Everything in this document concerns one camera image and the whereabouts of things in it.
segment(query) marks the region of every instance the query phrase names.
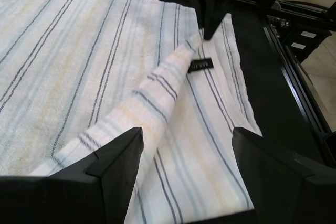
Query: black table surface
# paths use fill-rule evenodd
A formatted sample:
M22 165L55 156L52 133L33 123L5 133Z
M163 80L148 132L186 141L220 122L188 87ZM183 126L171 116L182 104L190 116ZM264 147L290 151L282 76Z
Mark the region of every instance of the black table surface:
M279 146L324 163L259 16L233 10L232 20L248 99L262 135Z
M188 5L183 1L174 2ZM267 39L259 16L236 9L231 14L247 95L263 136L274 144L324 163L282 73L279 54ZM255 212L248 211L199 223L247 224L255 221Z

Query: white towel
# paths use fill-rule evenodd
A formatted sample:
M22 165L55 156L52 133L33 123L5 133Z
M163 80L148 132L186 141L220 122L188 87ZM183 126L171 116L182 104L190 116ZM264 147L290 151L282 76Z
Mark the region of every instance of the white towel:
M253 208L232 130L260 130L230 15L203 44L193 9L158 0L0 0L0 15L2 174L50 175L141 126L126 223ZM186 76L193 58L214 69Z

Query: tiled floor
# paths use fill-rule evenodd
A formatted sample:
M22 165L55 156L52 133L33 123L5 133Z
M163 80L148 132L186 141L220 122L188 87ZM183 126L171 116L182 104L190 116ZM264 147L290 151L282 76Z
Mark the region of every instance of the tiled floor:
M330 7L336 0L297 0ZM336 131L336 33L327 38L302 66L312 81L316 97L331 130Z

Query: black label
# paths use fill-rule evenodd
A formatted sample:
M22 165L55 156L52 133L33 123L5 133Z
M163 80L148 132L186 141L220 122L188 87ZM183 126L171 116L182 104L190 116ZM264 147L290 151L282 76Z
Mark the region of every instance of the black label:
M213 68L214 65L212 64L211 58L202 59L202 60L193 60L190 63L190 67L188 69L188 73L199 71L202 69Z

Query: yellow stripe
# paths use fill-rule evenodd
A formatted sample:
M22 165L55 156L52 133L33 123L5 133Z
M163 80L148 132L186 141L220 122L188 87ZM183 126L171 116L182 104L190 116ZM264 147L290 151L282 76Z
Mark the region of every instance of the yellow stripe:
M120 105L116 108L116 110L119 110L121 113L123 113L127 118L130 118L135 122L134 126L139 126L143 128L143 132L146 134L149 134L151 139L159 139L159 136L155 133L155 130L143 122L140 118L138 118L135 114L133 114L128 108Z
M181 113L182 111L185 111L185 108L182 107L180 102L176 103L175 110L179 114L179 118L182 122L182 128L185 130L188 139L190 143L192 144L192 148L194 150L195 155L197 156L197 161L201 165L201 168L203 172L205 173L206 177L208 178L213 191L215 192L215 195L217 196L219 202L221 203L222 207L227 207L227 202L225 200L225 196L223 195L223 190L218 186L218 183L216 182L216 177L213 173L209 172L212 168L207 165L207 162L204 159L204 156L202 155L204 150L201 150L198 146L198 143L194 137L193 131L190 129L189 124L187 123L187 120L185 118L185 114Z
M84 24L87 24L88 22L94 20L94 18L93 18L94 13L97 10L99 10L99 6L101 6L101 2L99 0L96 0L95 5L91 8L90 13L87 15ZM87 35L86 30L89 29L89 27L90 26L85 26L85 25L81 26L81 31L79 33L77 33L78 36L77 36L75 42L72 44L72 49L68 53L67 59L65 60L63 65L60 67L60 69L61 69L61 72L59 74L60 77L56 81L56 84L53 86L52 90L49 92L49 96L46 99L46 103L41 110L39 120L37 120L37 122L34 123L33 127L31 128L31 132L30 132L29 136L26 138L27 147L26 147L25 152L23 153L23 155L21 157L22 162L31 153L30 152L30 149L32 148L31 142L35 139L36 134L42 128L42 123L45 122L45 119L47 117L49 109L50 109L51 105L53 104L53 100L55 98L55 95L59 92L59 89L61 88L61 84L63 83L65 73L66 73L66 71L68 71L68 67L69 67L73 57L77 56L75 51L78 49L78 44L81 42L82 38L85 35Z
M15 16L13 16L11 18L11 20L7 21L7 25L1 29L1 33L0 35L3 35L3 34L8 34L8 29L13 29L13 24L16 24L16 20L18 18L22 18L22 14L25 14L27 13L27 8L30 6L30 5L34 5L36 6L36 3L34 3L34 1L30 1L30 0L26 0L25 1L25 4L21 7L21 9L17 12L17 14Z
M152 24L152 13L154 10L154 7L156 7L155 4L151 4L151 9L149 10L149 18L147 19L147 22L145 23L144 27L144 35L142 36L143 41L142 41L142 53L140 55L140 64L138 67L139 73L138 73L138 82L137 85L139 85L142 82L142 79L145 78L145 60L146 60L146 55L147 55L147 47L148 45L151 45L151 43L148 43L148 38L149 38L149 31L151 30L151 24Z

